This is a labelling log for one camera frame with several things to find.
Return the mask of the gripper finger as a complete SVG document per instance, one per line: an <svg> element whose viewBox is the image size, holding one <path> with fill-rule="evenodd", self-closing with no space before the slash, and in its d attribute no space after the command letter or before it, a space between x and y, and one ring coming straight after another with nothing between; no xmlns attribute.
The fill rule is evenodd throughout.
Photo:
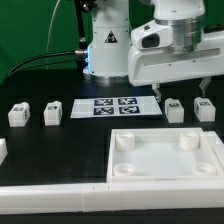
<svg viewBox="0 0 224 224"><path fill-rule="evenodd" d="M161 102L161 92L160 92L160 84L152 84L152 90L155 93L156 100L158 103Z"/></svg>
<svg viewBox="0 0 224 224"><path fill-rule="evenodd" d="M199 88L201 90L201 96L205 97L206 96L206 90L208 86L211 83L211 78L210 77L205 77L201 80L201 83L199 84Z"/></svg>

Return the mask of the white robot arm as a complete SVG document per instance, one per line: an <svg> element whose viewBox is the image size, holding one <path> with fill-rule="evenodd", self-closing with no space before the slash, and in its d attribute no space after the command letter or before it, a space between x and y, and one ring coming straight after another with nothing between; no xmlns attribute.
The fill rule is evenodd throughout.
<svg viewBox="0 0 224 224"><path fill-rule="evenodd" d="M161 83L196 78L205 89L224 74L224 31L204 31L203 0L139 1L155 7L153 20L130 29L130 0L81 0L93 26L85 78L158 91Z"/></svg>

